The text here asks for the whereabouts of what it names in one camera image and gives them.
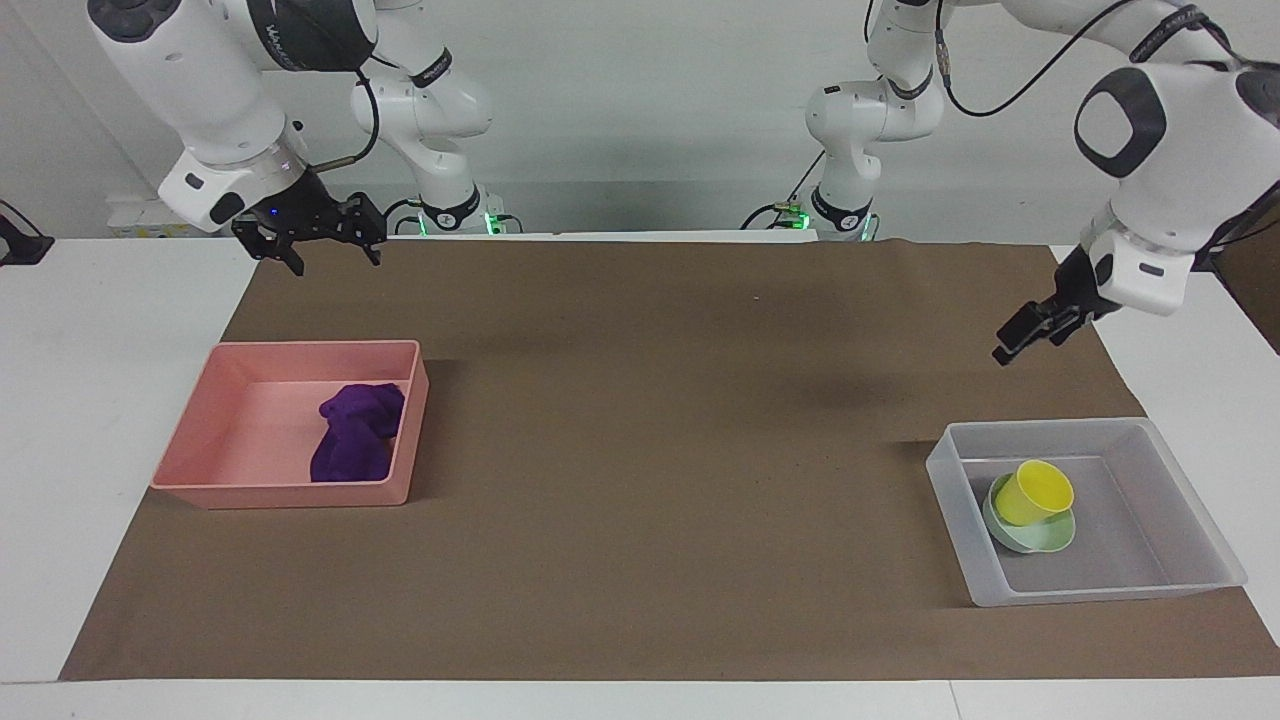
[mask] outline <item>yellow cup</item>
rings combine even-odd
[[[1061,470],[1043,460],[1028,460],[996,496],[996,512],[1010,525],[1025,528],[1066,512],[1075,489]]]

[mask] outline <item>brown paper mat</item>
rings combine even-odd
[[[308,245],[228,340],[416,337],[411,502],[150,493],[63,679],[1280,674],[1242,591],[970,606],[924,459],[961,420],[1140,414],[1092,331],[1002,370],[1043,249]]]
[[[1271,213],[1257,224],[1280,220],[1280,211]],[[1231,292],[1244,314],[1253,320],[1272,350],[1280,352],[1280,228],[1262,232],[1222,250],[1213,260],[1222,284]]]

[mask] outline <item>pink plastic bin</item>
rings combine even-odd
[[[312,483],[329,428],[320,404],[348,384],[396,383],[404,416],[378,482]],[[151,487],[206,510],[402,505],[426,411],[415,341],[221,343],[214,347]]]

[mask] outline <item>white table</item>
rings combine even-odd
[[[1280,679],[54,683],[252,269],[238,245],[224,238],[63,241],[38,268],[0,269],[0,716],[1023,720],[1032,710],[1044,720],[1198,720],[1280,712]],[[1272,635],[1280,634],[1280,527],[1272,523],[1280,509],[1274,473],[1280,468],[1280,357],[1208,275],[1193,278],[1187,307],[1175,318],[1121,313],[1098,331],[1248,569],[1248,592]]]

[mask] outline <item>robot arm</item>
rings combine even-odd
[[[995,1],[886,3],[868,49],[882,77],[814,95],[806,119],[827,168],[806,210],[820,237],[861,234],[881,173],[869,146],[924,137],[941,120],[950,68],[934,31],[955,8]],[[1037,340],[1061,345],[1123,306],[1170,314],[1181,305],[1196,254],[1244,229],[1276,190],[1280,76],[1239,58],[1185,3],[998,1],[1027,27],[1088,27],[1085,38],[1134,63],[1100,82],[1076,119],[1079,149],[1120,187],[1059,269],[1057,292],[998,333],[995,355],[1009,364]]]
[[[413,170],[422,214],[442,232],[488,233],[485,215],[502,214],[502,200],[476,184],[471,164],[453,142],[484,133],[493,102],[475,81],[453,67],[421,0],[376,0],[379,28],[374,91],[383,142]],[[361,88],[351,96],[356,120],[372,131]]]
[[[236,220],[233,231],[253,258],[282,260],[300,275],[296,241],[357,245],[378,264],[375,247],[387,238],[381,213],[364,193],[346,202],[330,197],[302,159],[301,142],[268,97],[260,69],[228,32],[232,5],[253,17],[264,56],[280,67],[349,69],[357,61],[358,68],[372,51],[369,26],[351,1],[326,3],[335,22],[324,27],[310,10],[287,1],[214,8],[200,0],[88,0],[108,56],[182,137],[183,154],[160,184],[161,200],[205,231]],[[324,40],[319,49],[306,42],[308,32]]]

